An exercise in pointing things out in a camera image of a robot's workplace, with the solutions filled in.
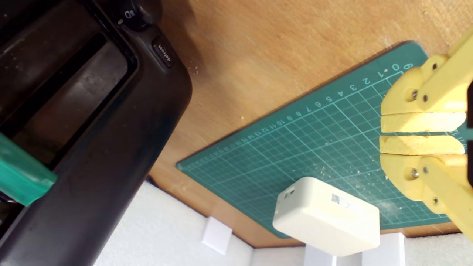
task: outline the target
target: wooden table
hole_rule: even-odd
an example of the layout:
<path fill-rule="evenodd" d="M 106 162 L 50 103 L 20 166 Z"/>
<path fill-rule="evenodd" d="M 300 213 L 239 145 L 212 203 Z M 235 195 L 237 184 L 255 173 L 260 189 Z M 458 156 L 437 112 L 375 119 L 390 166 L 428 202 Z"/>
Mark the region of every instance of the wooden table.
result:
<path fill-rule="evenodd" d="M 367 58 L 406 40 L 444 53 L 473 26 L 470 0 L 163 0 L 160 27 L 188 66 L 193 98 L 151 170 L 157 184 L 255 248 L 279 239 L 175 168 Z M 452 223 L 406 236 L 458 232 Z"/>

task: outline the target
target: green plastic piece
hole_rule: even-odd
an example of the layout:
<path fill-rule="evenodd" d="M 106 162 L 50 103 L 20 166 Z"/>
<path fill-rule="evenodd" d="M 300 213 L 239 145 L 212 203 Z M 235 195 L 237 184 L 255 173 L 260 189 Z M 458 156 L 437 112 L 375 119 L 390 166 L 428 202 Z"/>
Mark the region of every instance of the green plastic piece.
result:
<path fill-rule="evenodd" d="M 424 203 L 404 197 L 379 165 L 383 96 L 405 71 L 426 59 L 418 44 L 401 45 L 181 161 L 177 168 L 282 238 L 287 236 L 272 226 L 277 196 L 305 176 L 377 206 L 381 229 L 448 222 Z M 465 125 L 448 134 L 465 146 L 471 137 Z"/>
<path fill-rule="evenodd" d="M 0 134 L 0 191 L 25 206 L 42 197 L 57 176 Z"/>

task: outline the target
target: ruler numbers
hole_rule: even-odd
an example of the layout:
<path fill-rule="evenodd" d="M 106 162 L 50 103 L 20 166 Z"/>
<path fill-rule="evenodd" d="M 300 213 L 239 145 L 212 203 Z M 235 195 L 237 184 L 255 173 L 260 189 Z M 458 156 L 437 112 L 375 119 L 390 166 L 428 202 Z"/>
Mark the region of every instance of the ruler numbers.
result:
<path fill-rule="evenodd" d="M 275 130 L 283 128 L 286 126 L 286 124 L 290 124 L 298 119 L 303 119 L 307 115 L 313 114 L 316 111 L 321 110 L 328 105 L 334 104 L 339 100 L 342 100 L 350 95 L 358 93 L 359 91 L 363 89 L 366 89 L 377 83 L 387 80 L 390 77 L 401 75 L 403 74 L 404 71 L 410 69 L 413 66 L 414 64 L 412 63 L 404 63 L 404 64 L 394 63 L 381 71 L 377 71 L 376 73 L 371 73 L 371 76 L 366 76 L 356 82 L 353 82 L 352 84 L 348 86 L 344 86 L 344 88 L 331 89 L 331 93 L 329 93 L 329 95 L 325 96 L 324 98 L 318 99 L 318 101 L 313 101 L 312 104 L 306 105 L 304 107 L 300 107 L 298 108 L 297 111 L 285 113 L 284 115 L 281 115 L 281 118 L 274 119 L 267 126 L 264 126 L 252 131 L 248 131 L 248 128 L 243 129 L 244 132 L 248 131 L 248 133 L 243 134 L 242 137 L 238 138 L 237 140 L 232 141 L 230 144 L 225 145 L 224 147 L 214 148 L 215 150 L 211 152 L 210 154 L 207 154 L 206 156 L 192 162 L 191 164 L 185 167 L 181 165 L 179 166 L 179 168 L 181 170 L 192 170 L 193 168 L 196 168 L 202 164 L 205 164 L 213 160 L 214 158 L 219 157 L 220 155 L 224 153 L 237 149 L 238 147 L 241 147 L 250 141 L 253 141 Z"/>

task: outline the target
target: white block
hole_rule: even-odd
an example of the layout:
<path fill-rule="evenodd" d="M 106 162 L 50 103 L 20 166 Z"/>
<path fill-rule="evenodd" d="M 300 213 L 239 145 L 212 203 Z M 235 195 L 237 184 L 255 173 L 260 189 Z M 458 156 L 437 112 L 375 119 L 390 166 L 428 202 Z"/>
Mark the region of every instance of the white block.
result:
<path fill-rule="evenodd" d="M 314 177 L 278 196 L 274 228 L 334 256 L 379 245 L 379 209 Z"/>
<path fill-rule="evenodd" d="M 209 216 L 205 225 L 202 243 L 225 255 L 231 235 L 232 229 L 230 227 Z"/>
<path fill-rule="evenodd" d="M 362 266 L 405 266 L 404 239 L 402 233 L 381 235 L 379 247 L 361 255 Z"/>
<path fill-rule="evenodd" d="M 337 257 L 306 245 L 304 266 L 337 266 Z"/>

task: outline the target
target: bolt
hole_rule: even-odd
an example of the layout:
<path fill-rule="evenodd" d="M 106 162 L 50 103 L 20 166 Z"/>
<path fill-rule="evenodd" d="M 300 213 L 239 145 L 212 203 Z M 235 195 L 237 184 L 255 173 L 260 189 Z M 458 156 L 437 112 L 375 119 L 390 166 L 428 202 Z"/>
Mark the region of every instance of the bolt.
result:
<path fill-rule="evenodd" d="M 411 170 L 411 176 L 412 178 L 416 179 L 419 177 L 419 173 L 417 172 L 417 169 L 416 168 L 412 168 Z"/>
<path fill-rule="evenodd" d="M 412 91 L 412 99 L 414 99 L 414 100 L 417 99 L 417 92 L 418 92 L 418 90 L 413 90 Z"/>

